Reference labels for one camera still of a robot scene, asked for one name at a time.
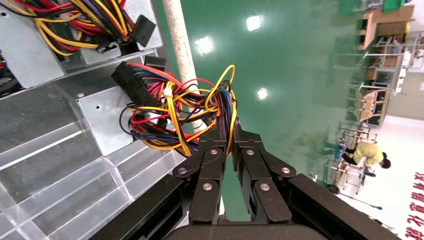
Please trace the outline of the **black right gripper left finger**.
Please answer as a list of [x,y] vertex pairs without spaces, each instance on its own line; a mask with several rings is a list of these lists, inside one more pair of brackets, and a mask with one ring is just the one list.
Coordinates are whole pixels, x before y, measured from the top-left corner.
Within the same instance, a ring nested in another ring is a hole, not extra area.
[[223,117],[215,120],[215,127],[200,136],[198,150],[172,171],[175,177],[184,181],[191,200],[188,210],[190,223],[218,221],[228,134]]

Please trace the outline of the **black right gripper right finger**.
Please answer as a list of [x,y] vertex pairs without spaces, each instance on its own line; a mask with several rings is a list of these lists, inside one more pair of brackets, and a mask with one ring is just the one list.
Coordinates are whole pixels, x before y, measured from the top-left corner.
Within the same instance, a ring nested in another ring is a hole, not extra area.
[[233,127],[231,156],[244,203],[253,222],[287,223],[292,219],[283,198],[288,179],[296,169],[269,153],[259,134]]

